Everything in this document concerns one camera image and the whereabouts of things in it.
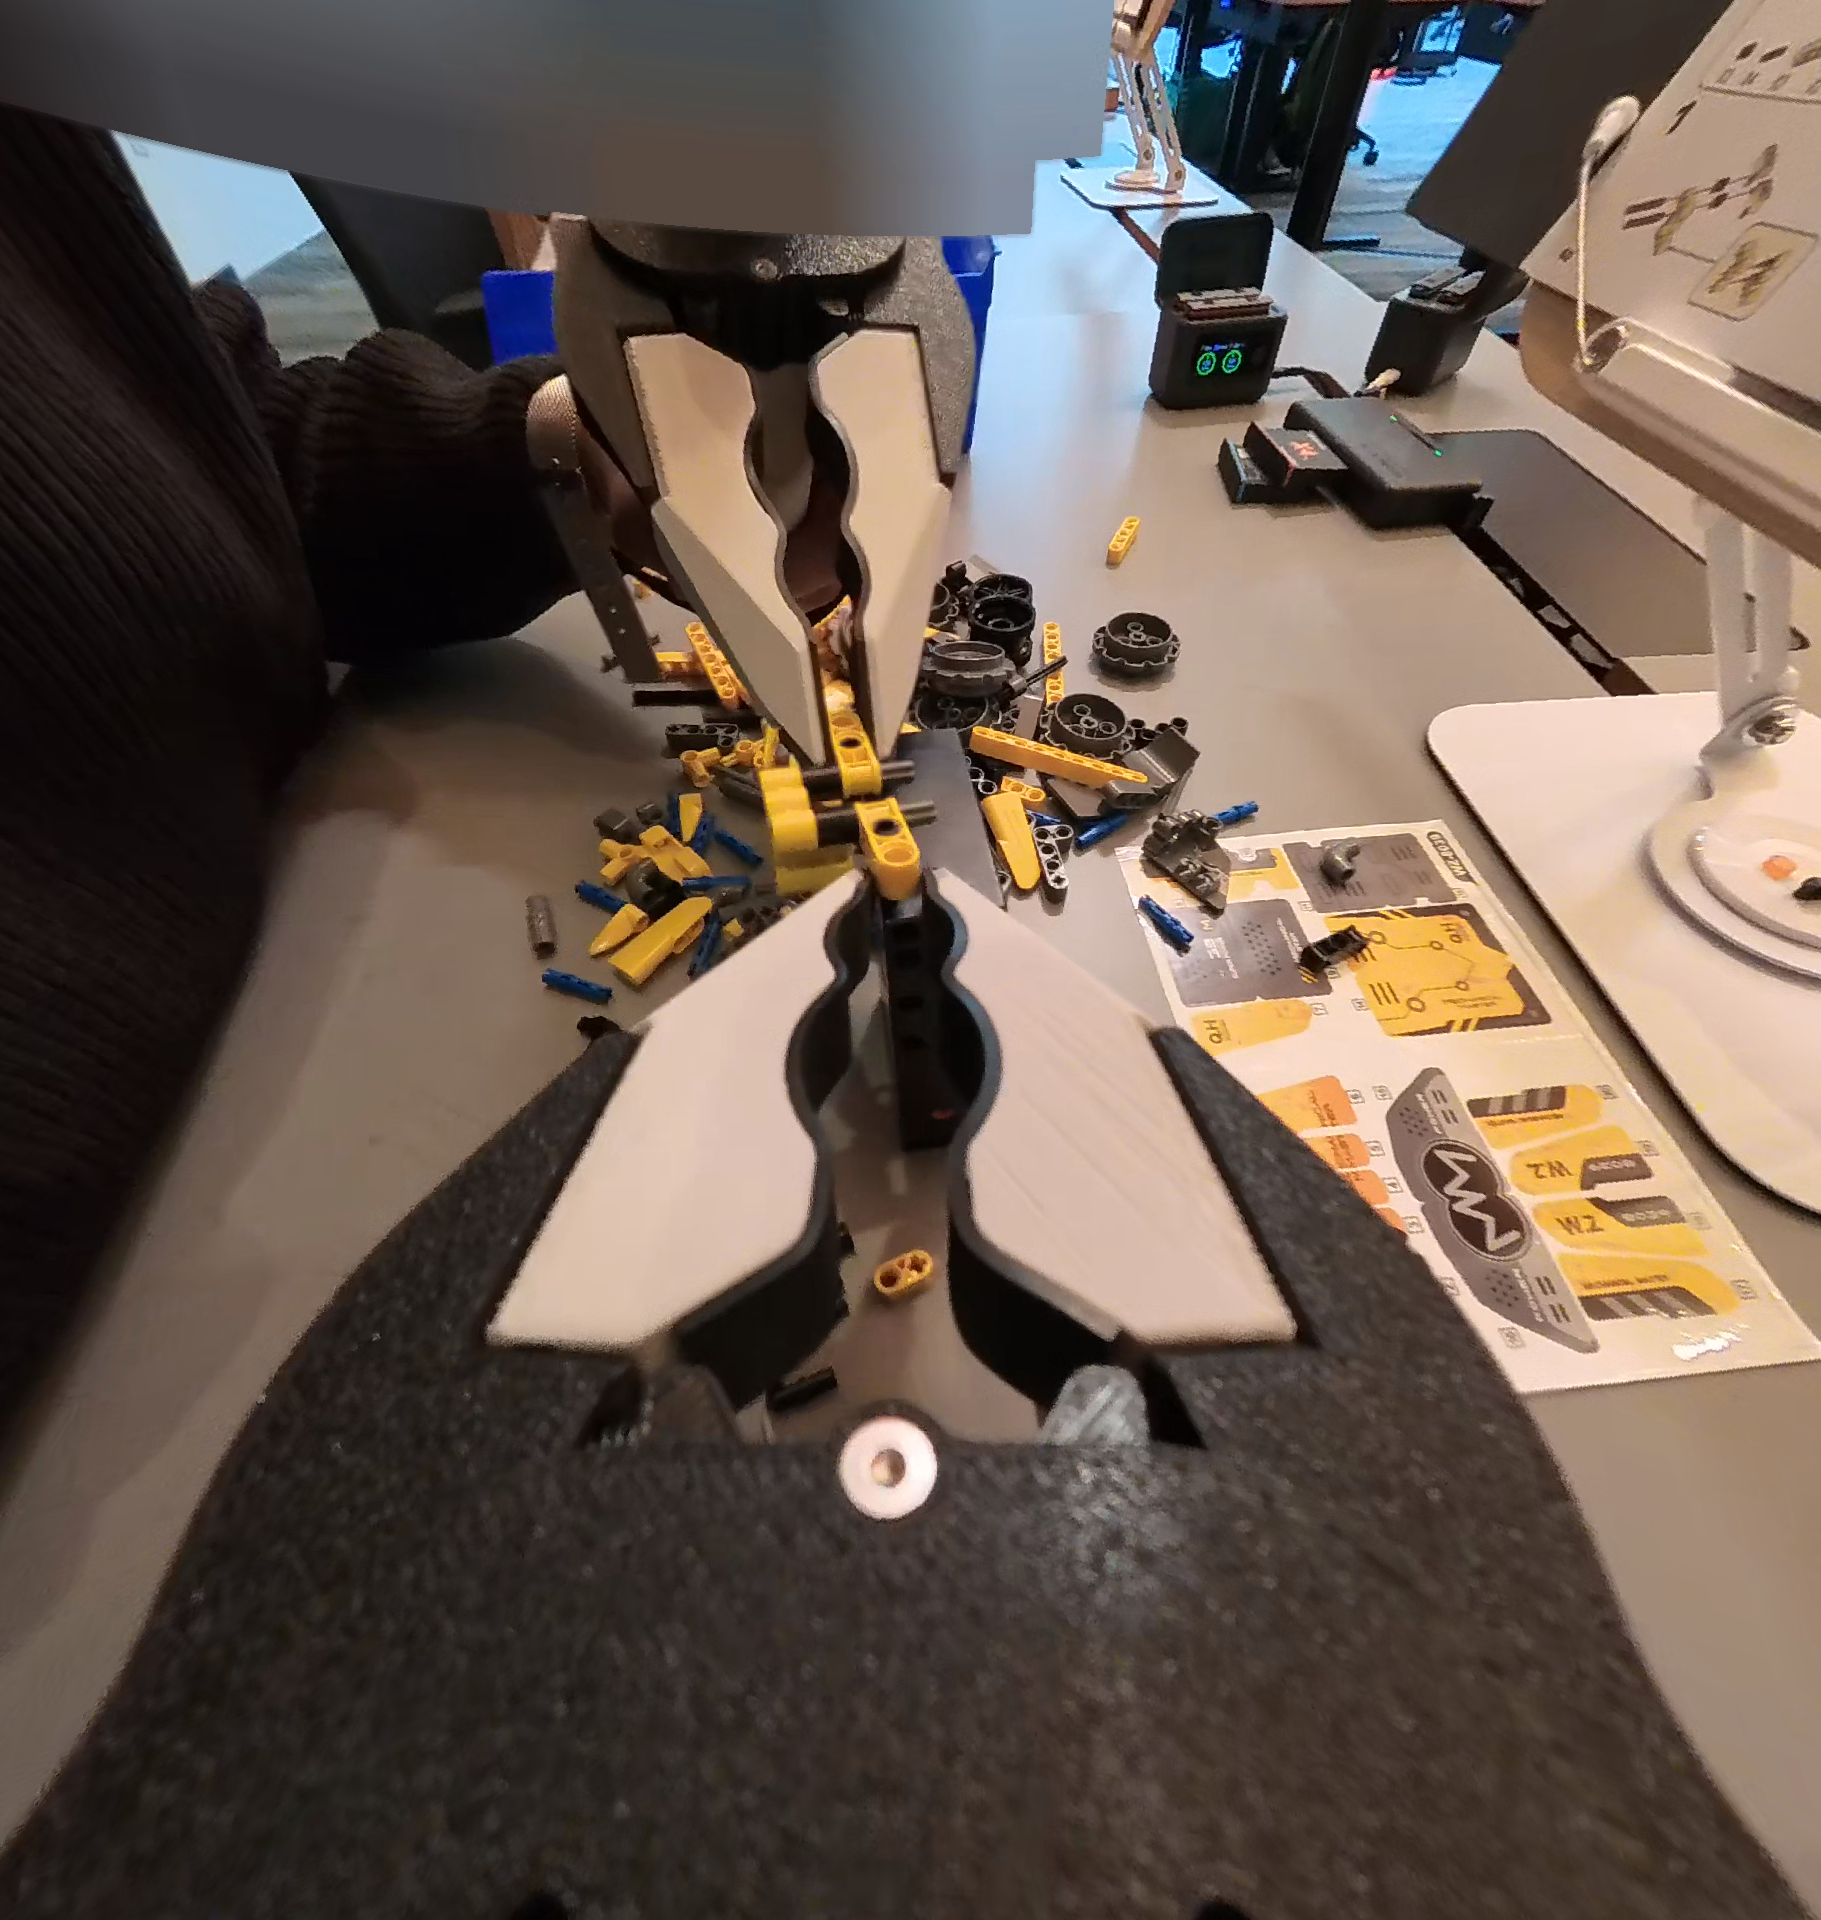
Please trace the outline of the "black charging case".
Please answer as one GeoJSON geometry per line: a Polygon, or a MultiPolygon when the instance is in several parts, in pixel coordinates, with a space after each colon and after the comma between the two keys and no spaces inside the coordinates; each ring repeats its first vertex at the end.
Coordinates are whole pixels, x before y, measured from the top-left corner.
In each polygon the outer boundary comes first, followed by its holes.
{"type": "Polygon", "coordinates": [[[1264,290],[1273,237],[1264,210],[1200,213],[1165,230],[1147,369],[1147,395],[1165,411],[1264,395],[1286,329],[1286,310],[1264,290]]]}

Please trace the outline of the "yellow grey sticker sheet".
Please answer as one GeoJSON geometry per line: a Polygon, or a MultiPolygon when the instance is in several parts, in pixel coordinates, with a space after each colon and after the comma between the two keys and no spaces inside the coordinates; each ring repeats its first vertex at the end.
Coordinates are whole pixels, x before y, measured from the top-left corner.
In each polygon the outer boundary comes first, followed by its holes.
{"type": "Polygon", "coordinates": [[[1173,1023],[1398,1229],[1518,1395],[1821,1363],[1707,1183],[1443,822],[1221,832],[1204,912],[1116,853],[1173,1023]],[[1362,839],[1360,884],[1317,850],[1362,839]],[[1313,977],[1300,950],[1357,925],[1313,977]]]}

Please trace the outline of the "person's black sweater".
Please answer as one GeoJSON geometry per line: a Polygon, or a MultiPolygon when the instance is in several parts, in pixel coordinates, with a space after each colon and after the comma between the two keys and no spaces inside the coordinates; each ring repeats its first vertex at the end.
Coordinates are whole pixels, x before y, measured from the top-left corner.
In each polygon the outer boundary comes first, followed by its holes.
{"type": "Polygon", "coordinates": [[[0,1435],[200,1063],[322,722],[240,313],[107,134],[0,105],[0,1435]]]}

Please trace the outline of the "white tablet stand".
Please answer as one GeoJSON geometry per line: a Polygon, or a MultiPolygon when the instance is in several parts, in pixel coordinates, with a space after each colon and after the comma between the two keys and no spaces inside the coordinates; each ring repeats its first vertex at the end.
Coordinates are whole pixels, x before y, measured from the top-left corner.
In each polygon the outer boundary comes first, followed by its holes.
{"type": "Polygon", "coordinates": [[[1790,557],[1821,566],[1821,255],[1756,320],[1602,313],[1571,292],[1561,243],[1594,162],[1642,105],[1598,111],[1574,199],[1527,255],[1534,292],[1567,302],[1571,395],[1666,459],[1696,495],[1719,720],[1699,755],[1701,794],[1647,835],[1670,899],[1768,964],[1821,982],[1821,902],[1792,890],[1821,875],[1821,771],[1792,759],[1799,670],[1790,663],[1790,557]],[[1759,862],[1787,853],[1799,880],[1759,862]]]}

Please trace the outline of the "yellow and black brick assembly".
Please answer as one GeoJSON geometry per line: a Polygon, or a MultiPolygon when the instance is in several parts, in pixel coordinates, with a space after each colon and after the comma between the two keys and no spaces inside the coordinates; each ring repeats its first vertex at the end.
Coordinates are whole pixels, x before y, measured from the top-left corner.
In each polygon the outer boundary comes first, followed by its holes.
{"type": "MultiPolygon", "coordinates": [[[[900,741],[896,756],[912,765],[912,778],[898,789],[901,809],[911,814],[912,803],[934,809],[930,822],[912,828],[924,876],[947,869],[993,906],[1005,906],[1008,890],[962,734],[912,733],[900,741]]],[[[965,1023],[942,982],[952,927],[924,893],[901,902],[874,899],[871,923],[898,1144],[911,1153],[944,1148],[981,1075],[981,1046],[965,1035],[965,1023]]]]}

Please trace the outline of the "black monitor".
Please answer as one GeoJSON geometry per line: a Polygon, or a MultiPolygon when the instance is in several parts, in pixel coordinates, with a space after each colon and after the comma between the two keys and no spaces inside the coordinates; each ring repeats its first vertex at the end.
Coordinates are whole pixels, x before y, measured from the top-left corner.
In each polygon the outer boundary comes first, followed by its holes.
{"type": "Polygon", "coordinates": [[[1518,269],[1571,208],[1581,147],[1620,97],[1650,105],[1725,2],[1546,2],[1415,187],[1407,215],[1518,269]]]}

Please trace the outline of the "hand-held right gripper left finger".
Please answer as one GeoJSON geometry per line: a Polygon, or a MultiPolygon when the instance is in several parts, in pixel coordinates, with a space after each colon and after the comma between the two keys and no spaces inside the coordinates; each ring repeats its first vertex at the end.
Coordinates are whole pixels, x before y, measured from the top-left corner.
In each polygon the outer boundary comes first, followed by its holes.
{"type": "Polygon", "coordinates": [[[605,1357],[801,1273],[829,1223],[870,884],[845,875],[650,1011],[489,1338],[605,1357]]]}

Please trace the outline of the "beige wooden stand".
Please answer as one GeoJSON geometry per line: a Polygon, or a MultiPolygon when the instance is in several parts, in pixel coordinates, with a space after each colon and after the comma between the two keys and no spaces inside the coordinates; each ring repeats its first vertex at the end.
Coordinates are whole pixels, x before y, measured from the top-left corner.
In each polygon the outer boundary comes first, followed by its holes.
{"type": "Polygon", "coordinates": [[[1097,210],[1233,210],[1241,205],[1183,155],[1158,64],[1158,36],[1171,2],[1113,2],[1109,79],[1118,95],[1131,156],[1100,155],[1064,162],[1067,188],[1097,210]]]}

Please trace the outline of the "dark grey brick assembly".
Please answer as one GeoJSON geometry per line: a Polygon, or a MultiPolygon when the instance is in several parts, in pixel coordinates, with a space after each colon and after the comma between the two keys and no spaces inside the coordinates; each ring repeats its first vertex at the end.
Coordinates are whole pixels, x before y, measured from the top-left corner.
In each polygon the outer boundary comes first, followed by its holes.
{"type": "Polygon", "coordinates": [[[1204,912],[1218,915],[1229,905],[1221,830],[1222,822],[1207,812],[1160,812],[1137,844],[1139,865],[1171,880],[1204,912]]]}

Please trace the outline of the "black dock box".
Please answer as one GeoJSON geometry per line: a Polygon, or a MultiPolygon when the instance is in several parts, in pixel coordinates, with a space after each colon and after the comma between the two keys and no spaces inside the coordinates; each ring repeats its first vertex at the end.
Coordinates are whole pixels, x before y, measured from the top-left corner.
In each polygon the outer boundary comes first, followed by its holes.
{"type": "Polygon", "coordinates": [[[1336,467],[1316,488],[1375,532],[1441,524],[1477,528],[1491,507],[1479,475],[1449,462],[1447,449],[1406,418],[1392,397],[1307,397],[1282,420],[1311,434],[1336,467]]]}

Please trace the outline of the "pile of yellow grey bricks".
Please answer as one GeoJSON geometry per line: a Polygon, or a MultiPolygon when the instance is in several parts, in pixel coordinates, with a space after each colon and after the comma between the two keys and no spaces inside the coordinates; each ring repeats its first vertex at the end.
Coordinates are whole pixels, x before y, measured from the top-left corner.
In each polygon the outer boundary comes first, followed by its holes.
{"type": "MultiPolygon", "coordinates": [[[[970,583],[992,573],[1002,569],[952,562],[939,574],[925,641],[965,636],[970,583]]],[[[1036,733],[1048,705],[1079,690],[1067,684],[1064,629],[1059,622],[1040,618],[1036,589],[1032,583],[1031,588],[1039,615],[1032,653],[1018,666],[1018,679],[1008,690],[996,698],[962,700],[918,692],[916,685],[898,741],[877,755],[896,756],[900,741],[912,733],[962,734],[970,779],[981,798],[981,817],[992,833],[993,858],[1008,893],[1060,899],[1067,893],[1067,854],[1078,848],[1072,833],[1091,819],[1113,809],[1131,812],[1136,820],[1154,817],[1188,779],[1195,753],[1183,718],[1146,722],[1100,690],[1086,692],[1111,698],[1131,718],[1129,749],[1121,756],[1121,765],[1040,744],[1036,733]]],[[[766,850],[732,844],[732,853],[750,867],[762,867],[765,884],[775,893],[758,774],[775,765],[810,762],[799,759],[748,700],[730,659],[709,638],[701,620],[690,620],[678,642],[665,642],[635,620],[634,604],[620,611],[623,638],[638,645],[638,653],[620,663],[630,698],[634,708],[670,711],[662,749],[680,767],[688,789],[676,812],[680,843],[693,853],[709,843],[729,843],[721,828],[703,809],[710,798],[730,798],[753,808],[762,819],[766,850]]],[[[856,714],[852,625],[852,600],[843,598],[810,627],[825,722],[839,708],[852,708],[856,714]]]]}

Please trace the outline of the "person's left forearm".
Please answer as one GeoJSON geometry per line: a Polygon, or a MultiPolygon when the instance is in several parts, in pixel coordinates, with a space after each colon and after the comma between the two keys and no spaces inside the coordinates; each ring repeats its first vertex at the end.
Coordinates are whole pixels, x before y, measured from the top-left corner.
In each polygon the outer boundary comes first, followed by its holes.
{"type": "Polygon", "coordinates": [[[269,445],[327,663],[511,636],[575,593],[526,445],[528,403],[560,362],[477,370],[384,327],[284,365],[242,284],[209,280],[192,299],[269,445]]]}

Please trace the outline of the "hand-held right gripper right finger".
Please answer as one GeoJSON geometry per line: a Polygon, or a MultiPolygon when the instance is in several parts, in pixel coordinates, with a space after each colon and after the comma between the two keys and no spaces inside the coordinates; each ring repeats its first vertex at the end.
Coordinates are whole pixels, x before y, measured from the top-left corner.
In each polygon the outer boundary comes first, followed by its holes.
{"type": "Polygon", "coordinates": [[[1292,1340],[1160,1030],[957,875],[939,869],[930,899],[984,1071],[948,1153],[948,1303],[970,1355],[1292,1340]]]}

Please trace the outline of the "blue plastic bin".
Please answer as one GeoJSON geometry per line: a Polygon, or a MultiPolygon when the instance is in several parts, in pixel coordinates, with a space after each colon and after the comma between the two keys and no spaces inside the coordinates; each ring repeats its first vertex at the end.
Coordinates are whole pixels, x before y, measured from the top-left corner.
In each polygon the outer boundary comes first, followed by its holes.
{"type": "MultiPolygon", "coordinates": [[[[962,449],[970,449],[976,397],[984,372],[987,321],[993,302],[993,267],[999,260],[996,237],[944,235],[940,239],[951,276],[970,314],[972,369],[970,403],[962,438],[962,449]]],[[[490,362],[506,365],[521,358],[557,354],[553,323],[554,269],[489,269],[479,278],[481,317],[490,339],[490,362]]]]}

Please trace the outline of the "black power adapter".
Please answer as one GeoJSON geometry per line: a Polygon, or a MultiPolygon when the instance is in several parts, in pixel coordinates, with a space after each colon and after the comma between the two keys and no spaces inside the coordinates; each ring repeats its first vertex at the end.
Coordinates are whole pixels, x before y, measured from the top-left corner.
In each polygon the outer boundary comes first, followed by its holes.
{"type": "Polygon", "coordinates": [[[1425,397],[1467,362],[1488,320],[1524,290],[1521,269],[1473,251],[1412,280],[1383,302],[1362,369],[1364,392],[1425,397]]]}

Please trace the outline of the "black card reader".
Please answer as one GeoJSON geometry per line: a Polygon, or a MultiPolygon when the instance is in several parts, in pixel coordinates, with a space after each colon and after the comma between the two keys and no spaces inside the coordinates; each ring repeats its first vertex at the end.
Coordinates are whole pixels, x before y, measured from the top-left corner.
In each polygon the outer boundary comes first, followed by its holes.
{"type": "Polygon", "coordinates": [[[1348,478],[1348,465],[1316,432],[1260,420],[1221,442],[1217,472],[1233,506],[1294,506],[1348,478]]]}

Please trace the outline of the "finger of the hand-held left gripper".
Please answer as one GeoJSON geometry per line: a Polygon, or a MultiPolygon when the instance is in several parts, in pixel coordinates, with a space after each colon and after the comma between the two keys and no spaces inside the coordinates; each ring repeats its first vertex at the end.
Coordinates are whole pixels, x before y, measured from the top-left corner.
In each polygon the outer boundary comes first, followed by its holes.
{"type": "Polygon", "coordinates": [[[887,753],[918,681],[948,523],[918,339],[860,327],[816,355],[810,387],[845,456],[842,537],[859,577],[856,709],[887,753]]]}
{"type": "Polygon", "coordinates": [[[781,528],[751,472],[751,374],[678,332],[634,335],[623,354],[657,478],[657,544],[748,700],[799,759],[819,762],[827,722],[816,666],[781,584],[781,528]]]}

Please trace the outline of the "large yellow curved brick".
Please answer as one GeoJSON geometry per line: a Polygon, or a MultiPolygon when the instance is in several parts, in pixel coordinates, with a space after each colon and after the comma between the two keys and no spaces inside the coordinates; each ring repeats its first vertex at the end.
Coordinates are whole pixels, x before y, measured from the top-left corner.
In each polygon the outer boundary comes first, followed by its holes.
{"type": "Polygon", "coordinates": [[[688,951],[709,923],[709,896],[683,896],[672,908],[632,935],[609,957],[609,968],[630,987],[645,987],[674,956],[688,951]]]}

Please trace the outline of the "person's left hand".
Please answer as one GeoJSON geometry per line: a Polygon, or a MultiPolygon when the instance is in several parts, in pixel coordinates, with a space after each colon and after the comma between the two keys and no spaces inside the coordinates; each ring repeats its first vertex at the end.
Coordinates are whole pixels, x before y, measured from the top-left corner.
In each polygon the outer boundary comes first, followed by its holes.
{"type": "MultiPolygon", "coordinates": [[[[580,473],[593,509],[609,518],[612,551],[623,573],[649,577],[674,604],[688,598],[670,583],[657,551],[650,514],[595,428],[575,428],[580,473]]],[[[850,478],[845,455],[834,449],[827,424],[816,420],[805,439],[805,492],[783,523],[781,579],[807,622],[829,615],[859,588],[859,567],[845,544],[842,507],[850,478]]]]}

